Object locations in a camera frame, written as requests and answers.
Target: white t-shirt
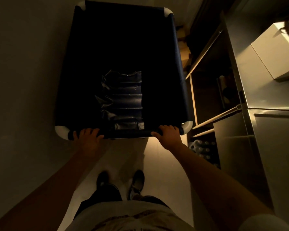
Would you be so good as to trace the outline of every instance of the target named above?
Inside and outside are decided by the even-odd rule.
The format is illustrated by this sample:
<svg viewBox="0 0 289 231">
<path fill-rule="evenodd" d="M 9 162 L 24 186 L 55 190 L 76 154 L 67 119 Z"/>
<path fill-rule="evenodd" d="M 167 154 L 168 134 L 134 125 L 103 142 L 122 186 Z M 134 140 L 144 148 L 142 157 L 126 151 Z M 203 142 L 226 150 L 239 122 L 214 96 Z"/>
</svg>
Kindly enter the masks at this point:
<svg viewBox="0 0 289 231">
<path fill-rule="evenodd" d="M 66 231 L 179 231 L 195 230 L 169 208 L 142 201 L 103 202 L 83 210 Z M 248 218 L 239 231 L 289 231 L 278 217 L 261 214 Z"/>
</svg>

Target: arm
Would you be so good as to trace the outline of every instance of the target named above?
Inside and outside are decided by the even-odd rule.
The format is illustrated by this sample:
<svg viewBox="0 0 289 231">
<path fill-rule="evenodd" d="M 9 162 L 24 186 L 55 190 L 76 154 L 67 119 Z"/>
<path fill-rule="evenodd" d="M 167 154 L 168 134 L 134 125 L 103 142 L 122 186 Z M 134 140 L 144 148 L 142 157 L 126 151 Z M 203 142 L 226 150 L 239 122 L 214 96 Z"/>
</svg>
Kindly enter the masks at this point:
<svg viewBox="0 0 289 231">
<path fill-rule="evenodd" d="M 274 214 L 239 182 L 185 146 L 177 127 L 160 126 L 160 129 L 163 136 L 156 132 L 151 135 L 179 161 L 194 190 L 221 230 L 238 230 L 251 216 Z"/>
<path fill-rule="evenodd" d="M 79 139 L 74 132 L 77 152 L 40 187 L 0 219 L 0 230 L 54 230 L 63 220 L 83 173 L 100 158 L 99 129 L 85 129 Z"/>
</svg>

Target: white box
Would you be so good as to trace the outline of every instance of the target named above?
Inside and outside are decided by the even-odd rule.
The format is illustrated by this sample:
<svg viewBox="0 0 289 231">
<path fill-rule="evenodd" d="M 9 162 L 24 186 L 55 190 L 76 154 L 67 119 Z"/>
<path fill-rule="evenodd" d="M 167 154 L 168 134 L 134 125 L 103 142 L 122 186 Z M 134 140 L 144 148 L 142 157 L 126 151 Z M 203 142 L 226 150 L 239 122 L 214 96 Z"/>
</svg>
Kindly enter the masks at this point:
<svg viewBox="0 0 289 231">
<path fill-rule="evenodd" d="M 289 35 L 284 22 L 272 24 L 252 44 L 273 79 L 289 77 Z"/>
</svg>

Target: white tile floor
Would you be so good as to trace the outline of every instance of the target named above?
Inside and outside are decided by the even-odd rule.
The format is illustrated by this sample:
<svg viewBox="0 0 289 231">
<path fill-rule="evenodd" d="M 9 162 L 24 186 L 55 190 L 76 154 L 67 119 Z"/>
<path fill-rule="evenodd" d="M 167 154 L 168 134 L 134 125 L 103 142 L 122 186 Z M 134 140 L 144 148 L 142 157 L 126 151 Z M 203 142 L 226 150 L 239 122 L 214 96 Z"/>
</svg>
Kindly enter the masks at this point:
<svg viewBox="0 0 289 231">
<path fill-rule="evenodd" d="M 178 217 L 194 225 L 189 180 L 178 161 L 156 138 L 106 141 L 106 153 L 74 192 L 58 231 L 67 228 L 80 203 L 93 194 L 96 178 L 103 170 L 109 171 L 111 183 L 119 188 L 122 199 L 126 200 L 134 172 L 142 169 L 145 174 L 142 195 L 153 195 L 161 199 Z M 186 135 L 182 136 L 182 141 L 187 144 Z"/>
</svg>

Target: hand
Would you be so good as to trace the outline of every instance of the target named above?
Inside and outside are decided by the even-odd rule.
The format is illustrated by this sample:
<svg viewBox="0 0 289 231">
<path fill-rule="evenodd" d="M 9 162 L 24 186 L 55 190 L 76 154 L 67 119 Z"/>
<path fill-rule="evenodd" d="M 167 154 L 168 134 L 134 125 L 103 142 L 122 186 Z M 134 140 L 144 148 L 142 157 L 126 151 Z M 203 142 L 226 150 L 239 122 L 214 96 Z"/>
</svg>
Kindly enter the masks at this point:
<svg viewBox="0 0 289 231">
<path fill-rule="evenodd" d="M 96 137 L 99 129 L 83 129 L 79 138 L 77 137 L 76 131 L 73 132 L 74 142 L 77 152 L 85 157 L 93 157 L 100 146 L 100 140 L 104 138 L 104 135 Z"/>
<path fill-rule="evenodd" d="M 151 135 L 157 138 L 165 149 L 172 152 L 182 145 L 179 128 L 166 125 L 159 128 L 163 132 L 163 136 L 157 132 L 151 132 Z"/>
</svg>

